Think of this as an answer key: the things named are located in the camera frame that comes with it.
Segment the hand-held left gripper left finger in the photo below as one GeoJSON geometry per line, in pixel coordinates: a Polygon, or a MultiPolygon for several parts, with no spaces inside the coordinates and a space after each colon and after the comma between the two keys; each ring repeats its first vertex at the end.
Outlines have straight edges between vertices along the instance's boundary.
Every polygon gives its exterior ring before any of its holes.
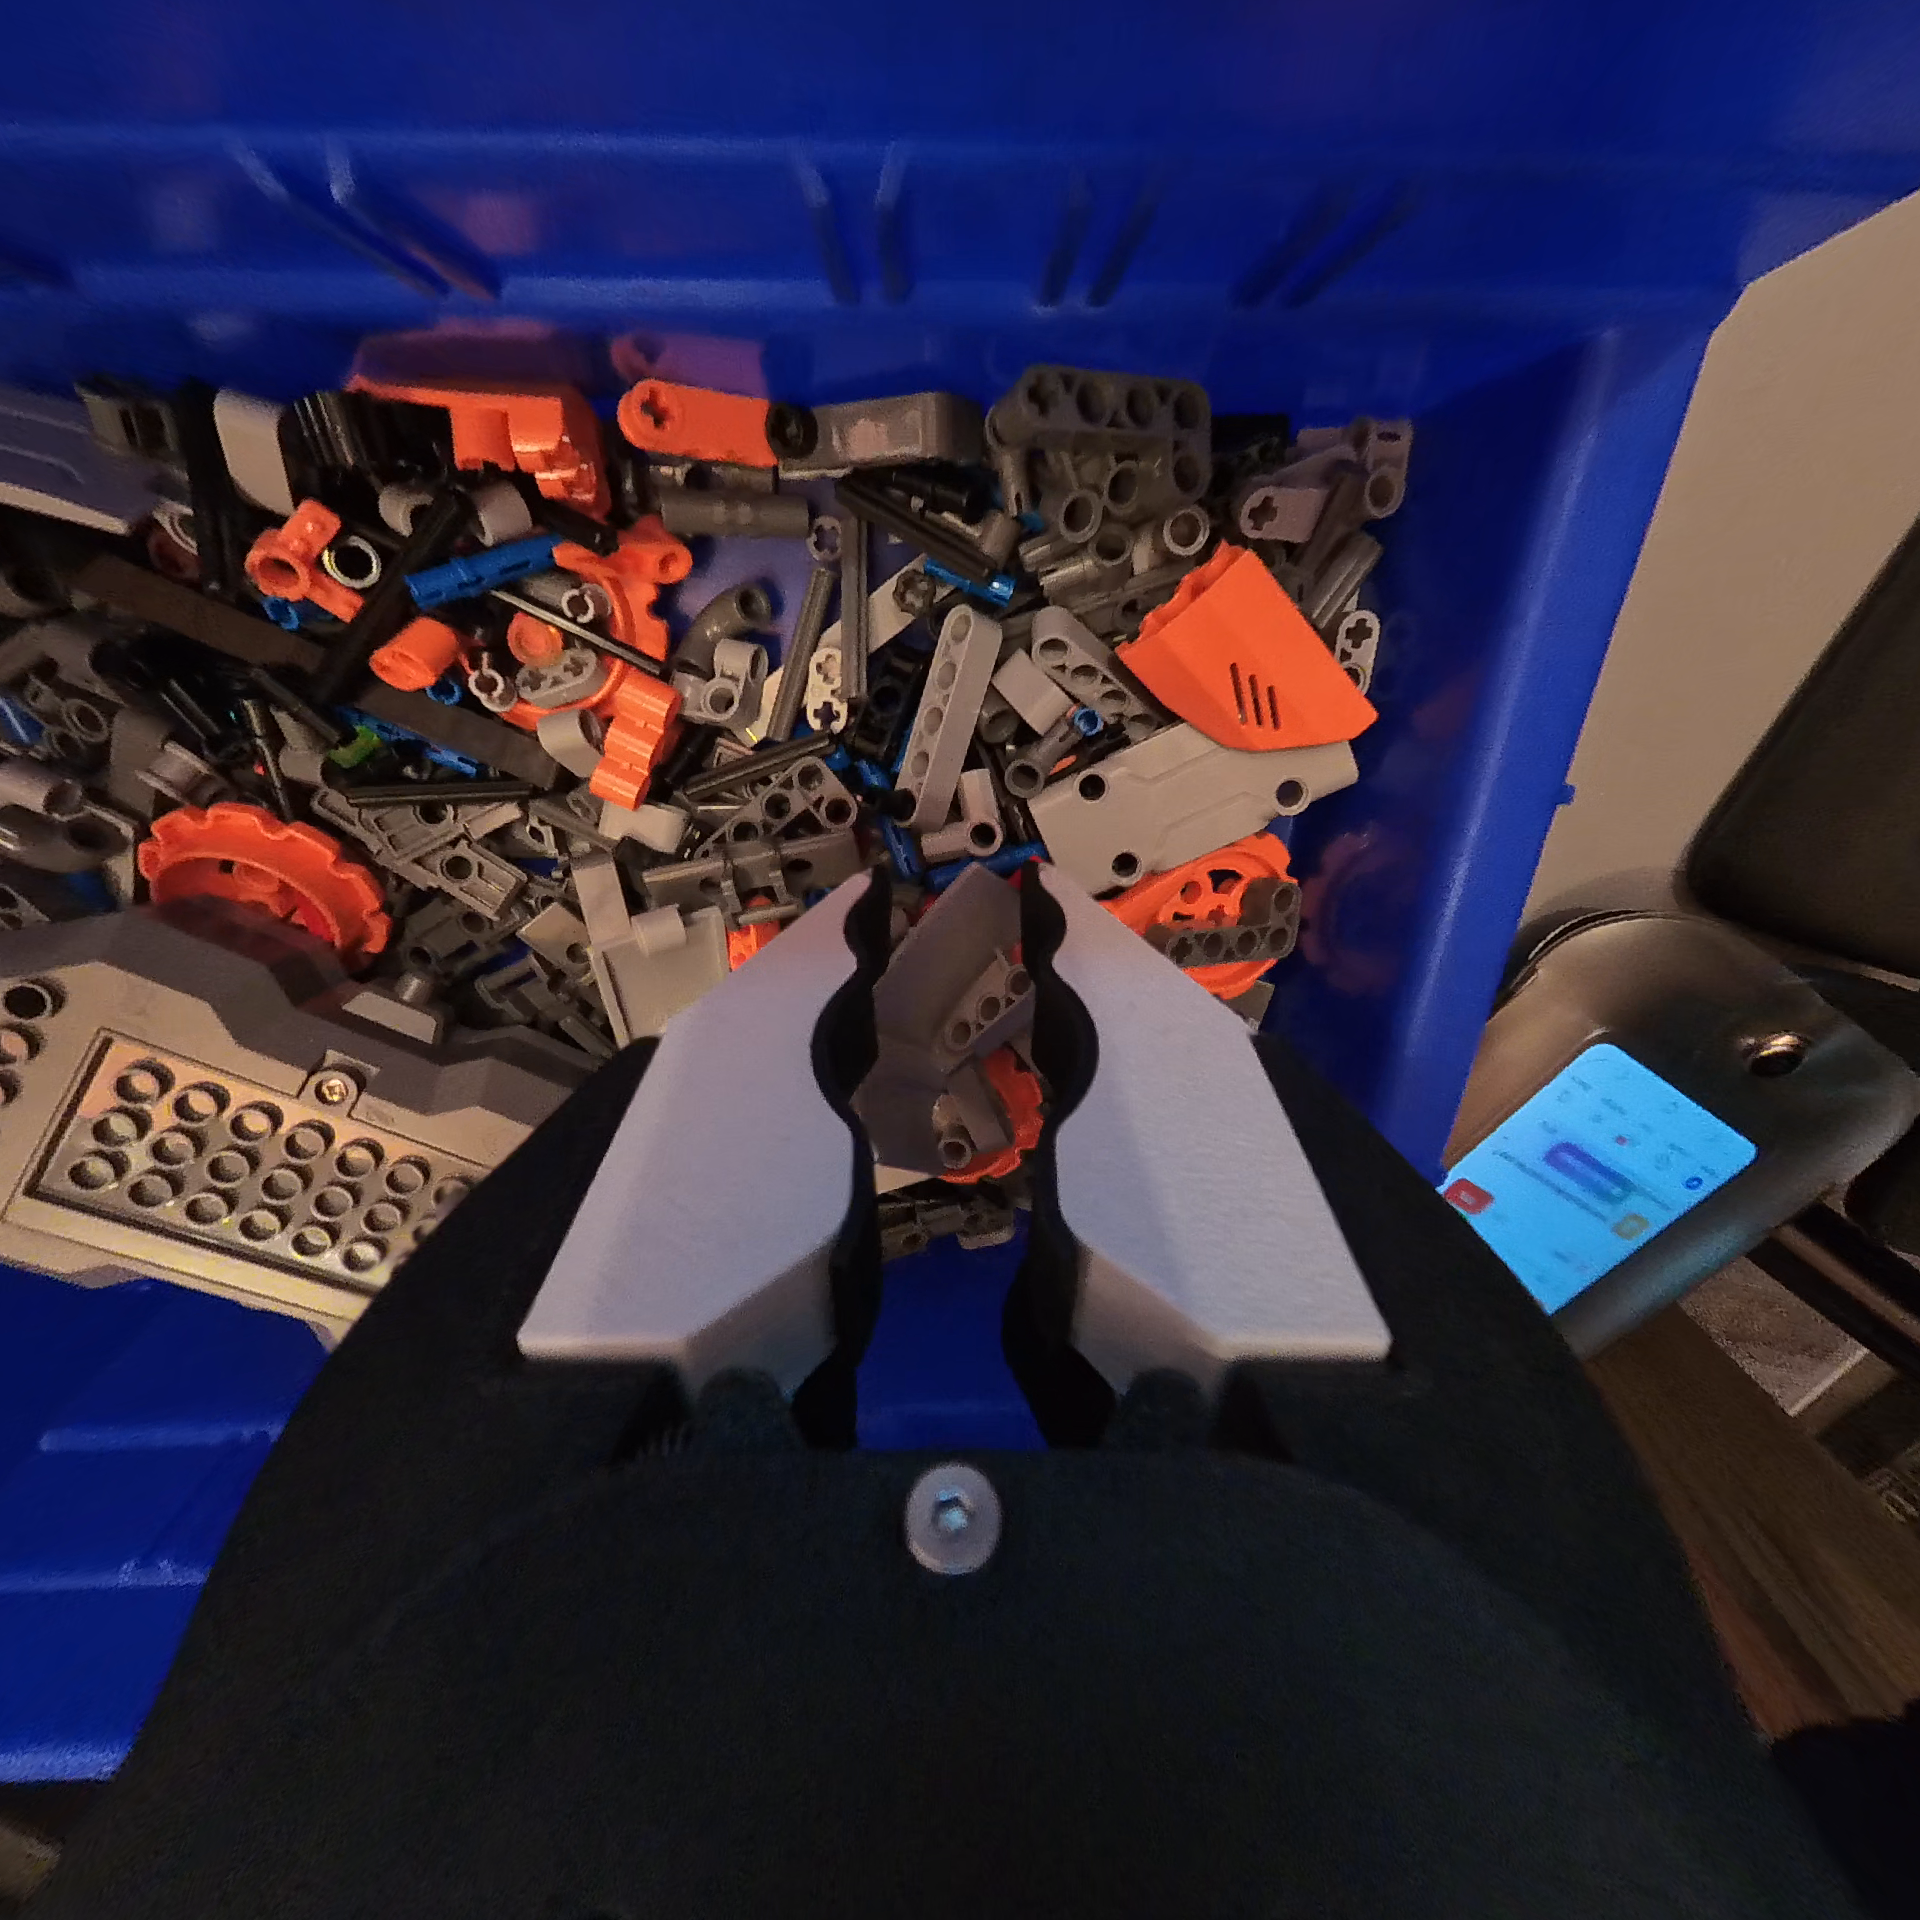
{"type": "Polygon", "coordinates": [[[662,1364],[695,1398],[772,1378],[813,1444],[857,1437],[879,1316],[876,1163],[854,1093],[890,881],[840,883],[670,1018],[516,1333],[536,1362],[662,1364]]]}

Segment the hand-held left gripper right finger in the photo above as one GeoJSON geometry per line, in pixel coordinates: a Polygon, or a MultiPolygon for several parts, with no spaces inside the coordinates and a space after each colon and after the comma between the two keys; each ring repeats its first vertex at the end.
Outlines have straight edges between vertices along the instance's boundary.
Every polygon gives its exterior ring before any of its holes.
{"type": "Polygon", "coordinates": [[[1044,1093],[1008,1368],[1044,1444],[1090,1449],[1170,1381],[1209,1424],[1250,1368],[1335,1378],[1392,1336],[1248,1029],[1061,869],[1018,877],[1044,1093]]]}

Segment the pile of building block parts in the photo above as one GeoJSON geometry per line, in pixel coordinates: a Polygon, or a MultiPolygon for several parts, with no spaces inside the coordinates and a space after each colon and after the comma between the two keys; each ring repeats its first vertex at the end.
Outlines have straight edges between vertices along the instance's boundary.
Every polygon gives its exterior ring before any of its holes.
{"type": "Polygon", "coordinates": [[[1052,860],[1254,1026],[1359,734],[1223,747],[1117,650],[1233,545],[1370,699],[1410,448],[1055,364],[5,389],[5,930],[241,906],[601,1066],[850,877],[905,944],[1052,860]]]}

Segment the blue plastic parts bin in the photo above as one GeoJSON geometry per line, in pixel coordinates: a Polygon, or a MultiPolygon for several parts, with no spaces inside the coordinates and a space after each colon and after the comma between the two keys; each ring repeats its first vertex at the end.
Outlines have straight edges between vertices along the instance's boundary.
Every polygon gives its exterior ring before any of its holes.
{"type": "Polygon", "coordinates": [[[377,331],[793,401],[1408,417],[1273,1018],[1436,1168],[1703,355],[1914,193],[1914,4],[5,4],[5,379],[377,331]]]}

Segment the smartphone with lit screen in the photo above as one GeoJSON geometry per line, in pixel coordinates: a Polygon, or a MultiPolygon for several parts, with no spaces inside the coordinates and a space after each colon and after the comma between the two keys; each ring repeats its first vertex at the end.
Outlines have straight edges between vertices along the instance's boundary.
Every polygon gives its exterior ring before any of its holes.
{"type": "Polygon", "coordinates": [[[1737,1128],[1592,1042],[1461,1152],[1438,1193],[1557,1313],[1754,1157],[1737,1128]]]}

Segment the large grey battery box piece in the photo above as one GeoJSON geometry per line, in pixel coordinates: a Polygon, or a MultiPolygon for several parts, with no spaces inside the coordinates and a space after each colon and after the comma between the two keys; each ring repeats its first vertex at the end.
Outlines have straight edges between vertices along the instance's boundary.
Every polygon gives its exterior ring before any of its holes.
{"type": "Polygon", "coordinates": [[[2,1002],[5,1262],[332,1338],[591,1073],[231,902],[8,929],[2,1002]]]}

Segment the orange curved panel piece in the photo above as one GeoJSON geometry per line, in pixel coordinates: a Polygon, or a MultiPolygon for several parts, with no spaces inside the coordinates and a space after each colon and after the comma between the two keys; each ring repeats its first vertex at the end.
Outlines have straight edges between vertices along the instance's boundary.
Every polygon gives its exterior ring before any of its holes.
{"type": "Polygon", "coordinates": [[[1167,713],[1238,753],[1350,744],[1378,713],[1266,564],[1221,545],[1117,650],[1167,713]]]}

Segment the black phone holder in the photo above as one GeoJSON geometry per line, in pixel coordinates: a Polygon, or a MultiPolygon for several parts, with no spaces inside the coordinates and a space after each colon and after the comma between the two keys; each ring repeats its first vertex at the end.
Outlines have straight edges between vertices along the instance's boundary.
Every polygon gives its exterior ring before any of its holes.
{"type": "Polygon", "coordinates": [[[1757,1157],[1567,1308],[1545,1310],[1578,1357],[1750,1252],[1914,1122],[1913,1073],[1783,961],[1712,918],[1590,908],[1525,929],[1442,1168],[1592,1042],[1632,1054],[1757,1157]]]}

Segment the black chair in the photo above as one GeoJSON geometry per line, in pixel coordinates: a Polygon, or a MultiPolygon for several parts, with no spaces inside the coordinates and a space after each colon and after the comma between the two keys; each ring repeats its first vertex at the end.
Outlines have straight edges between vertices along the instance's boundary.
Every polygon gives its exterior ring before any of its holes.
{"type": "Polygon", "coordinates": [[[1918,532],[1900,542],[1686,853],[1717,917],[1918,974],[1918,532]]]}

